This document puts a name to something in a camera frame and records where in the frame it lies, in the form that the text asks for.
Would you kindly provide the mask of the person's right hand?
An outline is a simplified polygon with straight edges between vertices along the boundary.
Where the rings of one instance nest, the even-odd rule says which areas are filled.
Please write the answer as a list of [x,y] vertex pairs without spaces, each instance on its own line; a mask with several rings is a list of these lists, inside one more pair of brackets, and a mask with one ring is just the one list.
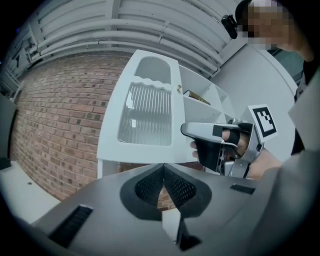
[[[214,136],[217,137],[217,141],[225,143],[236,144],[235,149],[227,149],[223,157],[228,161],[235,160],[242,157],[249,146],[249,136],[246,133],[241,133],[238,129],[218,128],[214,132]],[[194,149],[192,156],[200,160],[200,157],[218,156],[220,144],[206,142],[202,140],[195,140],[190,143],[190,147]]]

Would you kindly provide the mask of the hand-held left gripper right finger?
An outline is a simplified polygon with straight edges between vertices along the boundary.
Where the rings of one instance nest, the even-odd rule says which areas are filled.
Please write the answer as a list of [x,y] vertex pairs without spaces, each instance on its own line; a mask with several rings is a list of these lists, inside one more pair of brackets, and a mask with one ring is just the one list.
[[165,256],[259,256],[260,181],[163,165],[164,185],[180,212],[177,244]]

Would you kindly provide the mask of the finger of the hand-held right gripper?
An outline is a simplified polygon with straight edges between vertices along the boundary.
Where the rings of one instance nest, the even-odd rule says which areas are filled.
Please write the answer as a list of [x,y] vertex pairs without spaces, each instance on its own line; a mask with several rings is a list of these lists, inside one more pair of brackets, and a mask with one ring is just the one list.
[[224,130],[238,130],[241,128],[235,124],[185,122],[181,125],[181,133],[194,140],[203,140],[216,144],[228,144],[223,140]]

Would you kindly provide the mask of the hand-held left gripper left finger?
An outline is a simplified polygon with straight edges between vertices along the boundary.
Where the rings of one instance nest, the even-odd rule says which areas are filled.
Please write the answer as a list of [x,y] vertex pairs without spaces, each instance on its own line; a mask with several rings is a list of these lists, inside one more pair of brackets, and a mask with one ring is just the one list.
[[178,256],[162,226],[162,164],[102,177],[34,224],[57,256]]

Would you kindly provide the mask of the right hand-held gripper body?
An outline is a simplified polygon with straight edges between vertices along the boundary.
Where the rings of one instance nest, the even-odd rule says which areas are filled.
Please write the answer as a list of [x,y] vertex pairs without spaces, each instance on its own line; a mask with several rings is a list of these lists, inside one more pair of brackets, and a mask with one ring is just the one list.
[[271,164],[262,163],[267,153],[265,142],[278,134],[277,127],[266,104],[248,106],[243,117],[246,119],[234,118],[226,124],[238,125],[239,131],[249,136],[249,144],[244,155],[236,156],[235,160],[227,160],[224,158],[224,153],[228,149],[235,149],[237,145],[235,143],[220,144],[217,156],[200,156],[199,162],[221,176],[260,179],[266,170],[277,164],[275,160],[272,160]]

